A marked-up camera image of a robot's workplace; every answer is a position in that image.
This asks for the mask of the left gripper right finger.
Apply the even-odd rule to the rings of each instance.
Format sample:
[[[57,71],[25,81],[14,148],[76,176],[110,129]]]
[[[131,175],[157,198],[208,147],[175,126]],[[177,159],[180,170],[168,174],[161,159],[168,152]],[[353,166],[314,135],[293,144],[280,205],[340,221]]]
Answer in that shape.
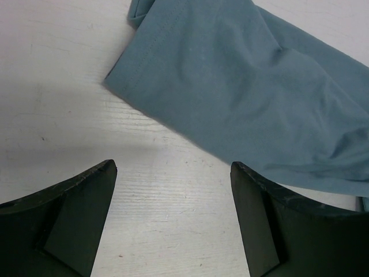
[[[368,213],[305,197],[241,162],[231,187],[251,276],[368,275]]]

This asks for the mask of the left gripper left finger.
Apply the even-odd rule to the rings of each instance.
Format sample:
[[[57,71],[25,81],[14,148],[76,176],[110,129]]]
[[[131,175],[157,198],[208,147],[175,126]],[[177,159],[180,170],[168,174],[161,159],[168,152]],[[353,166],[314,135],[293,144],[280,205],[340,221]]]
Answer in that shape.
[[[117,178],[105,160],[1,204],[1,276],[90,276]]]

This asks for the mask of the blue t shirt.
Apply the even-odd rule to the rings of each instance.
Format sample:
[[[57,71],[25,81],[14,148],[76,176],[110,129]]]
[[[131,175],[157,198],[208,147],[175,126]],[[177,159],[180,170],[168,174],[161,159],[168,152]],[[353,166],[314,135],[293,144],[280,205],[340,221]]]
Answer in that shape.
[[[226,163],[368,207],[368,67],[251,1],[133,1],[104,80]]]

